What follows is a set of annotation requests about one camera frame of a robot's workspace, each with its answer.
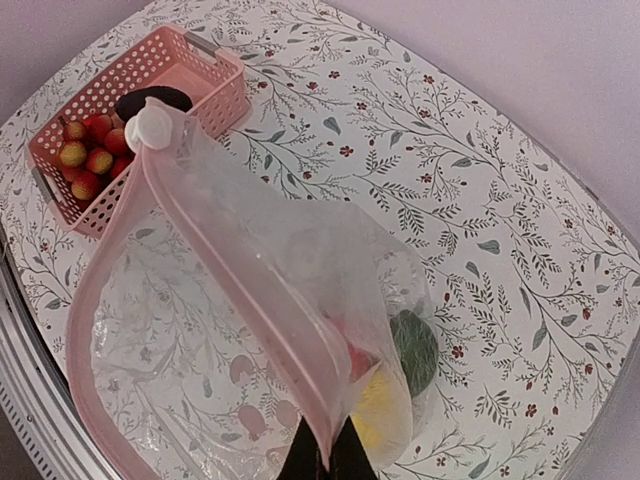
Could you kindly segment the yellow toy pepper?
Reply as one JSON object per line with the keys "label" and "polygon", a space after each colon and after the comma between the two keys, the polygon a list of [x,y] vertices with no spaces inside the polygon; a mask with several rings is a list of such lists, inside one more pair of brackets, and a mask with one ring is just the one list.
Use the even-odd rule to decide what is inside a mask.
{"label": "yellow toy pepper", "polygon": [[362,390],[351,420],[362,445],[371,454],[389,455],[406,440],[406,418],[396,396],[395,378],[378,370]]}

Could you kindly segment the green toy pepper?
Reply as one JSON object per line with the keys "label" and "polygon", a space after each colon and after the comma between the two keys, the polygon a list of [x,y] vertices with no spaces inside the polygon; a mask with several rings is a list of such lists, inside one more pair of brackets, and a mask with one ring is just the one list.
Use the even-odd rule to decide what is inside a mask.
{"label": "green toy pepper", "polygon": [[437,338],[425,320],[407,309],[390,320],[390,328],[410,397],[414,399],[429,387],[436,374]]}

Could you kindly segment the clear zip top bag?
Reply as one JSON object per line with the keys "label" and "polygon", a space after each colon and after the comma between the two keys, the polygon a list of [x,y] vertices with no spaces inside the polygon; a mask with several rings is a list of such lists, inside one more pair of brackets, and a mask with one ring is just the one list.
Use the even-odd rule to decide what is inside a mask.
{"label": "clear zip top bag", "polygon": [[157,99],[126,124],[136,158],[76,291],[72,398],[125,479],[274,479],[306,419],[322,463],[364,388],[329,318],[358,325],[418,436],[390,320],[428,321],[416,252],[358,206],[288,200]]}

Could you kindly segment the dark purple toy eggplant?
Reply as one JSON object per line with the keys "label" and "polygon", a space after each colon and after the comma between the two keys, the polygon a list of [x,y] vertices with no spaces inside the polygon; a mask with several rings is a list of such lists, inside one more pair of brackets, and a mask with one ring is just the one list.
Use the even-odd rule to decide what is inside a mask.
{"label": "dark purple toy eggplant", "polygon": [[191,98],[181,90],[170,86],[151,86],[121,96],[115,104],[114,112],[122,121],[128,122],[146,105],[148,98],[157,99],[182,112],[188,112],[193,107]]}

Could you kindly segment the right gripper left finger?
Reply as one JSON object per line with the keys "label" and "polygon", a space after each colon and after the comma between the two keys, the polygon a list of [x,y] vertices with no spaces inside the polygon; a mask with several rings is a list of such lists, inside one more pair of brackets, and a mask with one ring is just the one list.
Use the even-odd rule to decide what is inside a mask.
{"label": "right gripper left finger", "polygon": [[328,478],[314,434],[302,418],[284,462],[284,480]]}

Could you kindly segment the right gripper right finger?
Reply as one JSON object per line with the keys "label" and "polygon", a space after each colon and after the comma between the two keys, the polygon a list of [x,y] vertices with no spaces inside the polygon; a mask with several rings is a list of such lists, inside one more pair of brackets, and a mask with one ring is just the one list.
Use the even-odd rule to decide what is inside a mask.
{"label": "right gripper right finger", "polygon": [[345,421],[333,445],[329,478],[333,480],[375,480],[375,472],[350,417]]}

